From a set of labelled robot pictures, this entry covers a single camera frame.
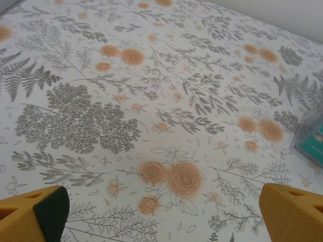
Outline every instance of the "yellow plastic object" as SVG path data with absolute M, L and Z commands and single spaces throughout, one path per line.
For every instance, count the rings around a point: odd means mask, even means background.
M 266 184 L 259 206 L 272 242 L 323 241 L 322 195 Z
M 61 186 L 0 200 L 0 241 L 59 241 L 68 208 L 68 195 Z

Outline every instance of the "botanical print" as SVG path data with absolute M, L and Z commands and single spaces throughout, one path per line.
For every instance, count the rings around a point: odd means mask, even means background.
M 62 242 L 267 241 L 264 184 L 322 193 L 321 44 L 205 0 L 26 0 L 0 44 L 0 199 L 64 186 Z

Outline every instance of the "dark green rubber pad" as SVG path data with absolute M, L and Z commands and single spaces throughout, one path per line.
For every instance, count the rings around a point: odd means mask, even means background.
M 64 187 L 58 188 L 34 206 L 46 242 L 59 242 L 69 215 L 70 200 Z

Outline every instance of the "patterned fabric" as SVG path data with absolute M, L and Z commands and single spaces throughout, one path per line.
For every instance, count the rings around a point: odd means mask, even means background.
M 0 25 L 0 198 L 64 185 L 63 242 L 270 241 L 322 46 L 203 0 L 27 0 Z

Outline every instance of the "floral tablecloth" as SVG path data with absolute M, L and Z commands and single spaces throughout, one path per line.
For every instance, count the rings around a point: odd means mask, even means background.
M 322 46 L 202 0 L 27 0 L 0 25 L 0 198 L 68 189 L 63 242 L 270 241 Z

